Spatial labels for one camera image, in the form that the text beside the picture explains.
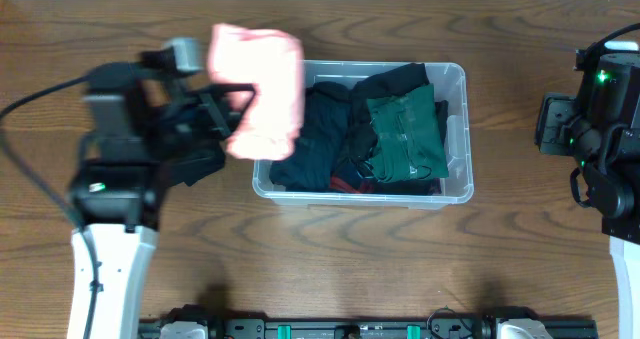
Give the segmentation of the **black cloth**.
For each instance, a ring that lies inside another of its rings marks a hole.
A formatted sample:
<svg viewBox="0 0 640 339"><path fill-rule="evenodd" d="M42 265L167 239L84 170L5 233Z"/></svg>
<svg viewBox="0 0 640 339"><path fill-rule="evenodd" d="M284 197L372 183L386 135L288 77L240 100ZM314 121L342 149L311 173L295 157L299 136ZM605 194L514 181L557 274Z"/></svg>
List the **black cloth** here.
<svg viewBox="0 0 640 339"><path fill-rule="evenodd" d="M187 186L193 186L201 179L223 169L225 162L226 154L218 141L204 148L196 149L185 158L171 164L171 185L184 183Z"/></svg>

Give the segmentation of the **black garment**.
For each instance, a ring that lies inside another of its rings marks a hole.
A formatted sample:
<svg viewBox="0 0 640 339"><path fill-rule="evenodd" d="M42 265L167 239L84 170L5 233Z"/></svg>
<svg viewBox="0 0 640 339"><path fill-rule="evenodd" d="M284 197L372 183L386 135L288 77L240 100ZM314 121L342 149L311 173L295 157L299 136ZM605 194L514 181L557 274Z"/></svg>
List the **black garment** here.
<svg viewBox="0 0 640 339"><path fill-rule="evenodd" d="M390 71L375 74L358 82L350 92L352 112L346 139L338 157L337 167L332 176L342 171L357 171L361 177L377 181L367 165L377 137L371 126L369 99L404 95L422 85L433 85L426 74L425 66L410 63ZM446 136L446 122L449 104L436 101L436 112L443 144Z"/></svg>

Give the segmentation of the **dark navy garment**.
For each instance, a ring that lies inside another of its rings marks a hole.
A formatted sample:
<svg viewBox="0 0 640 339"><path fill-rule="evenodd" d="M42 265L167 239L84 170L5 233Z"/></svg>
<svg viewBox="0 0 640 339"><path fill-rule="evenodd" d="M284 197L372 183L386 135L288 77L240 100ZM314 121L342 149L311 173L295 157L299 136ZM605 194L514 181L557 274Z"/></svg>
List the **dark navy garment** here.
<svg viewBox="0 0 640 339"><path fill-rule="evenodd" d="M325 81L306 88L300 136L290 157L272 163L272 183L287 191L326 191L346 138L350 112L350 91L346 86Z"/></svg>

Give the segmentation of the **red plaid flannel shirt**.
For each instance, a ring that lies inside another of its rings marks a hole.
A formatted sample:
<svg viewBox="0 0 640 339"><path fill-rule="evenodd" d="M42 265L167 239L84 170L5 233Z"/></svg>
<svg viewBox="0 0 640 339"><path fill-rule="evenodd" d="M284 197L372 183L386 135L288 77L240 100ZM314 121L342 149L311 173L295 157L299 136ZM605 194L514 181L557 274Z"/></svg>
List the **red plaid flannel shirt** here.
<svg viewBox="0 0 640 339"><path fill-rule="evenodd" d="M347 194L378 195L432 196L442 193L439 179L383 183L363 178L357 171L335 173L330 179L329 190Z"/></svg>

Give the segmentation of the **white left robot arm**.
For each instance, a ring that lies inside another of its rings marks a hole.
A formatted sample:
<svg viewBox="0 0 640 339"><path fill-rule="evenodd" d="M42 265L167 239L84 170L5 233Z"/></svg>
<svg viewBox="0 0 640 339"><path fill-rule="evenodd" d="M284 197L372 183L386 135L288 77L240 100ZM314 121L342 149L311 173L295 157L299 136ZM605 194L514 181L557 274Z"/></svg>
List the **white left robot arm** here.
<svg viewBox="0 0 640 339"><path fill-rule="evenodd" d="M81 224L71 236L74 290L70 338L133 338L168 190L224 167L221 143L241 114L229 93L251 85L187 88L182 74L116 62L88 75L84 100L95 129L68 198Z"/></svg>

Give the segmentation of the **dark green garment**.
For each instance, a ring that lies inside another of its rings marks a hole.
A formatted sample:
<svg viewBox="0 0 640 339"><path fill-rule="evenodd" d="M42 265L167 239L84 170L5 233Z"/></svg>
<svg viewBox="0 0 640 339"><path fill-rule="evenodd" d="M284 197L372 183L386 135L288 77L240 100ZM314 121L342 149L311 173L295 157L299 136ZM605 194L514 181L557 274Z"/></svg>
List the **dark green garment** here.
<svg viewBox="0 0 640 339"><path fill-rule="evenodd" d="M422 85L401 96L369 99L367 105L377 137L367 165L377 181L449 176L433 85Z"/></svg>

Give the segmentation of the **pink garment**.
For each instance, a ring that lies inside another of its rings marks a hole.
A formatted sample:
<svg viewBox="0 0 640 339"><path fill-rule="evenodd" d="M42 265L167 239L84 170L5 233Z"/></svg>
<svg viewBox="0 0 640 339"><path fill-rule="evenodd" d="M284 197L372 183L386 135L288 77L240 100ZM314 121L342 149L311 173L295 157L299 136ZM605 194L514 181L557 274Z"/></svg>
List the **pink garment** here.
<svg viewBox="0 0 640 339"><path fill-rule="evenodd" d="M226 150L238 159L280 161L294 152L304 123L304 51L294 36L276 29L216 24L207 58L215 83L250 84L230 95L246 108Z"/></svg>

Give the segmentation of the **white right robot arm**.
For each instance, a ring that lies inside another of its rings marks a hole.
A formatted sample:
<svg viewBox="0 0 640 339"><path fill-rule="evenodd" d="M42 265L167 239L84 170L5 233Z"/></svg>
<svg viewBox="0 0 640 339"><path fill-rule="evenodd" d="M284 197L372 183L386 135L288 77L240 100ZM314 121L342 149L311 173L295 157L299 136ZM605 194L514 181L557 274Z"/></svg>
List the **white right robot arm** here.
<svg viewBox="0 0 640 339"><path fill-rule="evenodd" d="M576 95L545 94L534 143L568 156L574 201L602 216L618 291L619 334L639 335L639 46L595 43L576 53Z"/></svg>

